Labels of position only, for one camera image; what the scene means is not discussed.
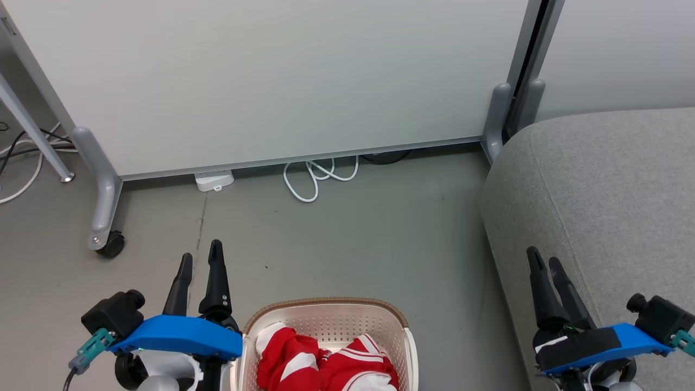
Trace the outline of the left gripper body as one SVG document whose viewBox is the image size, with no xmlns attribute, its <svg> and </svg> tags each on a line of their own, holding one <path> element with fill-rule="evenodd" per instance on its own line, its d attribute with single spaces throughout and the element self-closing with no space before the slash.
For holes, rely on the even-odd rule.
<svg viewBox="0 0 695 391">
<path fill-rule="evenodd" d="M 129 390 L 220 390 L 242 351 L 231 318 L 150 318 L 115 344 L 115 376 Z"/>
</svg>

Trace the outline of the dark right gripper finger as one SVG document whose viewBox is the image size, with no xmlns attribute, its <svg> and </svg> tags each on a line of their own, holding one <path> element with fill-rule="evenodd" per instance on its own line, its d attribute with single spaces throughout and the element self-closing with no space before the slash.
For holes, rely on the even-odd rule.
<svg viewBox="0 0 695 391">
<path fill-rule="evenodd" d="M 570 325 L 583 331 L 595 329 L 596 325 L 578 294 L 573 282 L 571 282 L 563 265 L 557 257 L 549 258 L 549 272 L 553 280 L 554 288 L 559 294 L 563 309 L 568 314 Z"/>
<path fill-rule="evenodd" d="M 548 278 L 548 268 L 536 247 L 528 247 L 526 254 L 536 325 L 541 330 L 560 329 L 569 323 L 569 316 L 554 294 Z"/>
</svg>

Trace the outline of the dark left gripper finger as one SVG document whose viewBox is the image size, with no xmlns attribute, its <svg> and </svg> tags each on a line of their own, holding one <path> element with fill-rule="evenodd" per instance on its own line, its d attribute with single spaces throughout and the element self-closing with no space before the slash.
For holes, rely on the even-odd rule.
<svg viewBox="0 0 695 391">
<path fill-rule="evenodd" d="M 214 239 L 208 255 L 209 273 L 204 298 L 199 303 L 201 316 L 212 322 L 231 318 L 228 270 L 224 262 L 223 243 Z"/>
<path fill-rule="evenodd" d="M 163 315 L 182 316 L 188 314 L 188 288 L 193 280 L 193 255 L 184 253 L 181 258 L 179 269 L 172 282 L 166 303 L 163 308 Z"/>
</svg>

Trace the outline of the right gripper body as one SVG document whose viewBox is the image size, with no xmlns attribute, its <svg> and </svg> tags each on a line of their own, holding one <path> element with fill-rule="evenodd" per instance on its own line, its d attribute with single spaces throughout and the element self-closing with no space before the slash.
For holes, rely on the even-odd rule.
<svg viewBox="0 0 695 391">
<path fill-rule="evenodd" d="M 549 325 L 532 339 L 540 376 L 558 390 L 632 389 L 636 361 L 623 343 L 626 328 L 618 326 L 581 330 L 570 325 Z"/>
</svg>

